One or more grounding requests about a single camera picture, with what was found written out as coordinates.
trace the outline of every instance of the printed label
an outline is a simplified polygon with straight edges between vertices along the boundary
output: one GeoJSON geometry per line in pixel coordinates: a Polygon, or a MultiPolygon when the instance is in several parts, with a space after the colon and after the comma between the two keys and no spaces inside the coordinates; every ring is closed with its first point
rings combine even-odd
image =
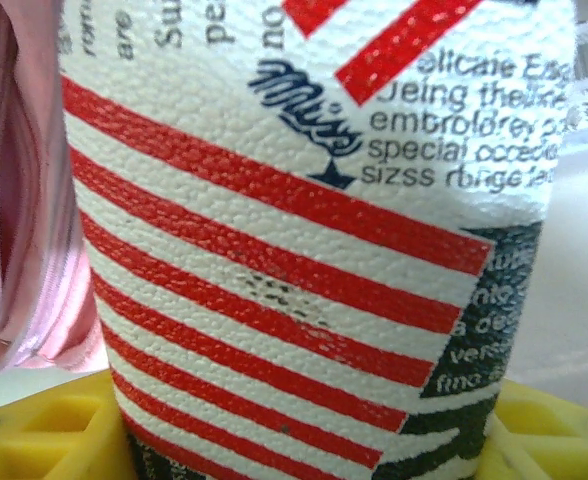
{"type": "Polygon", "coordinates": [[[250,3],[66,3],[126,421],[169,459],[148,466],[219,480],[470,477],[565,128],[572,3],[250,3]]]}

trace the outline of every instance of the red stripe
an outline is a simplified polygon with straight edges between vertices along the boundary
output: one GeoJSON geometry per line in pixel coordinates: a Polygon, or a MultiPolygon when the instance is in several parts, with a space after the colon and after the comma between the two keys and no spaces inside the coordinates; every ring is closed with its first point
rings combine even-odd
{"type": "Polygon", "coordinates": [[[228,292],[133,247],[81,213],[85,234],[100,251],[133,274],[259,332],[338,363],[393,382],[422,387],[433,363],[379,350],[329,330],[301,323],[276,310],[228,292]]]}
{"type": "Polygon", "coordinates": [[[336,78],[362,105],[481,1],[418,0],[341,67],[336,78]]]}
{"type": "Polygon", "coordinates": [[[106,325],[103,325],[103,335],[107,343],[138,370],[230,413],[252,420],[275,432],[283,433],[283,429],[287,428],[286,435],[292,438],[369,468],[374,468],[381,457],[382,452],[246,400],[148,355],[131,346],[106,325]]]}
{"type": "Polygon", "coordinates": [[[245,458],[262,465],[280,470],[295,478],[309,478],[319,480],[341,480],[332,474],[319,470],[316,467],[286,457],[265,446],[252,442],[244,437],[234,435],[227,430],[205,422],[188,413],[185,413],[171,405],[161,402],[146,392],[139,390],[129,383],[117,372],[112,372],[112,378],[116,387],[132,402],[145,410],[150,415],[174,425],[186,432],[196,435],[215,445],[236,452],[245,458]]]}
{"type": "Polygon", "coordinates": [[[397,431],[406,413],[363,400],[338,388],[330,387],[300,373],[274,365],[260,357],[208,337],[198,330],[141,305],[123,295],[96,273],[96,294],[119,315],[148,332],[163,337],[187,350],[209,358],[238,373],[265,382],[283,392],[389,431],[397,431]]]}
{"type": "Polygon", "coordinates": [[[283,10],[303,35],[309,37],[347,2],[348,0],[285,0],[283,10]]]}
{"type": "Polygon", "coordinates": [[[190,452],[189,450],[179,447],[167,440],[163,440],[145,427],[139,425],[136,420],[130,417],[127,413],[122,412],[122,414],[127,430],[134,434],[136,438],[144,444],[154,448],[159,454],[165,455],[181,465],[185,465],[190,470],[195,470],[205,475],[211,475],[214,478],[224,478],[225,480],[256,480],[241,475],[230,468],[215,463],[197,453],[190,452]]]}
{"type": "Polygon", "coordinates": [[[349,197],[142,117],[63,78],[66,110],[106,135],[209,182],[312,222],[445,268],[479,275],[486,240],[349,197]]]}
{"type": "MultiPolygon", "coordinates": [[[[98,195],[156,228],[233,262],[333,301],[432,332],[450,333],[460,314],[456,306],[339,270],[190,212],[122,179],[76,150],[71,151],[71,158],[76,177],[98,195]]],[[[422,378],[424,368],[419,372],[422,378]]]]}

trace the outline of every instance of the pink fabric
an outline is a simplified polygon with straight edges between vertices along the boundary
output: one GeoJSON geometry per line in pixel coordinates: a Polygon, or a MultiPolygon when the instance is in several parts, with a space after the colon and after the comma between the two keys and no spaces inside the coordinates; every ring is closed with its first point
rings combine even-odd
{"type": "Polygon", "coordinates": [[[74,198],[60,0],[0,0],[0,370],[107,367],[74,198]]]}

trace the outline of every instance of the red diagonal stripe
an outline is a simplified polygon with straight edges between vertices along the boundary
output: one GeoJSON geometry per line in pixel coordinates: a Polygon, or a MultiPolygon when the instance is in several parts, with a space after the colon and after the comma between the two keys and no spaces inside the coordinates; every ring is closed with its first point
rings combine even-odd
{"type": "Polygon", "coordinates": [[[208,337],[194,328],[135,302],[109,285],[96,273],[92,279],[96,294],[116,313],[148,332],[207,357],[219,365],[265,382],[283,392],[388,431],[398,431],[405,420],[405,412],[363,400],[208,337]]]}
{"type": "Polygon", "coordinates": [[[362,105],[481,1],[418,0],[336,72],[336,78],[362,105]]]}
{"type": "Polygon", "coordinates": [[[486,240],[427,225],[238,155],[63,78],[66,110],[94,128],[175,168],[312,222],[452,270],[479,275],[486,240]]]}
{"type": "Polygon", "coordinates": [[[234,435],[227,430],[205,422],[197,417],[189,415],[173,406],[157,400],[153,396],[139,390],[125,378],[112,372],[112,378],[116,387],[132,402],[145,410],[150,415],[174,425],[186,432],[208,440],[215,445],[220,445],[239,455],[253,460],[262,465],[267,465],[275,470],[292,475],[294,478],[309,478],[319,480],[341,480],[332,474],[319,470],[316,467],[299,462],[269,448],[252,442],[244,437],[234,435]]]}
{"type": "Polygon", "coordinates": [[[134,275],[211,311],[317,355],[394,382],[422,387],[431,373],[431,362],[379,350],[329,330],[299,323],[146,254],[109,234],[85,213],[81,213],[81,217],[85,235],[101,253],[134,275]]]}
{"type": "Polygon", "coordinates": [[[348,1],[285,0],[283,2],[283,10],[287,12],[303,35],[309,37],[348,1]]]}
{"type": "Polygon", "coordinates": [[[103,335],[110,347],[138,370],[230,413],[252,420],[275,432],[282,432],[283,426],[286,425],[288,436],[369,468],[376,466],[382,454],[201,380],[174,365],[134,348],[106,325],[103,325],[103,335]]]}
{"type": "Polygon", "coordinates": [[[213,462],[209,458],[205,458],[202,455],[190,452],[183,447],[168,442],[167,440],[156,436],[142,425],[139,425],[136,420],[130,417],[127,413],[122,412],[122,414],[127,430],[136,438],[145,445],[154,448],[154,450],[160,455],[165,455],[179,464],[185,465],[190,470],[204,473],[205,475],[211,475],[213,478],[224,478],[225,480],[256,480],[213,462]]]}
{"type": "Polygon", "coordinates": [[[453,305],[339,270],[197,215],[122,179],[76,150],[71,157],[76,177],[98,195],[164,232],[241,265],[333,301],[437,333],[450,333],[460,314],[453,305]]]}

